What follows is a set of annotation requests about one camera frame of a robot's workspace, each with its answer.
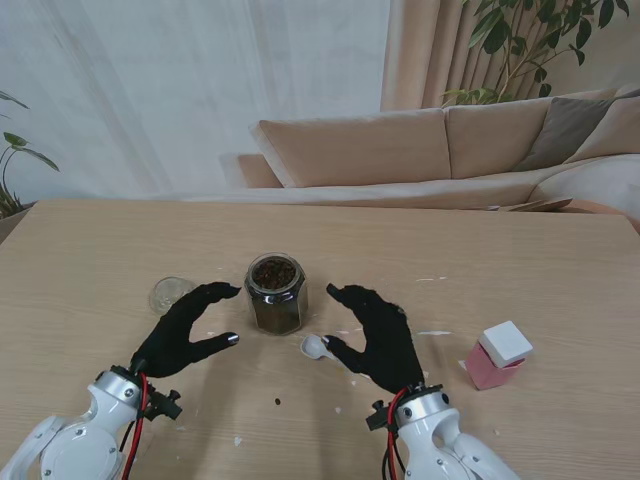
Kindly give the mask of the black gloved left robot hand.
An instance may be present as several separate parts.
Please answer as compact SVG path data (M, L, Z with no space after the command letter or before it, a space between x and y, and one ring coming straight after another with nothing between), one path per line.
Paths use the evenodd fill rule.
M173 376L191 364L235 346L239 336L234 332L190 341L194 323L206 309L221 300L232 299L240 292L226 282L212 282L197 286L184 295L163 315L149 336L131 358L134 375L145 374L151 378Z

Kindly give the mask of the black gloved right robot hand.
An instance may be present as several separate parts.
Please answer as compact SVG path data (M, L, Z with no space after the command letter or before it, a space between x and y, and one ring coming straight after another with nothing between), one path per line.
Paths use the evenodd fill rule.
M328 335L323 343L329 352L351 372L370 377L376 385L392 394L424 381L408 319L400 306L360 285L339 288L328 284L326 290L354 314L366 340L364 350L359 352L344 340Z

